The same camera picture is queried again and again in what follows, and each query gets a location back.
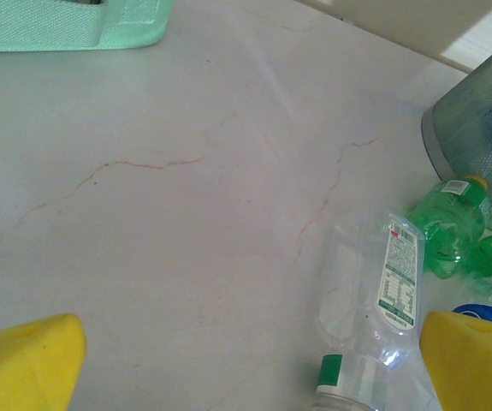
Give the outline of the clear bottle blue label white cap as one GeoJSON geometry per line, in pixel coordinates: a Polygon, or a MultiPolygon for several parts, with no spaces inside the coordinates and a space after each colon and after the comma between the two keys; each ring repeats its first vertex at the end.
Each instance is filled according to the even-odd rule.
{"type": "Polygon", "coordinates": [[[467,277],[455,295],[452,311],[492,322],[492,277],[467,277]]]}

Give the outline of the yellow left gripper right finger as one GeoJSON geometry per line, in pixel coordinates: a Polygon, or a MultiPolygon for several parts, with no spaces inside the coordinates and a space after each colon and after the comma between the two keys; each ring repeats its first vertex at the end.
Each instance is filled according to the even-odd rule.
{"type": "Polygon", "coordinates": [[[419,347],[442,411],[492,411],[492,322],[429,313],[419,347]]]}

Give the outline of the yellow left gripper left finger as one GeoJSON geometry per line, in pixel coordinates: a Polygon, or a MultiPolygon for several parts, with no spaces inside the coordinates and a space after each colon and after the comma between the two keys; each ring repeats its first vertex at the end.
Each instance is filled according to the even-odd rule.
{"type": "Polygon", "coordinates": [[[0,411],[67,411],[86,346],[72,313],[0,330],[0,411]]]}

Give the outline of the clear bottle green white label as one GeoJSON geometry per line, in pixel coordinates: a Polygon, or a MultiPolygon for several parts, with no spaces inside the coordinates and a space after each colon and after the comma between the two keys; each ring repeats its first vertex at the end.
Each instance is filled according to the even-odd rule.
{"type": "Polygon", "coordinates": [[[424,235],[369,207],[334,227],[316,325],[321,360],[311,411],[441,411],[419,352],[424,235]]]}

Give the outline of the mint green zip pouch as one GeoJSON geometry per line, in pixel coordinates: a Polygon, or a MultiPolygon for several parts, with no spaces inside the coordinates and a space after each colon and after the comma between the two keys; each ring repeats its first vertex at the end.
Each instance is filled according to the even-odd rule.
{"type": "Polygon", "coordinates": [[[154,45],[174,0],[0,0],[0,52],[154,45]]]}

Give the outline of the silver mesh waste bin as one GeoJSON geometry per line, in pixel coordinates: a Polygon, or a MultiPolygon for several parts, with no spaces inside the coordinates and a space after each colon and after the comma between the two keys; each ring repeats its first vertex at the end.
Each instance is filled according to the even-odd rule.
{"type": "Polygon", "coordinates": [[[492,198],[492,55],[425,111],[421,130],[440,179],[481,176],[492,198]]]}

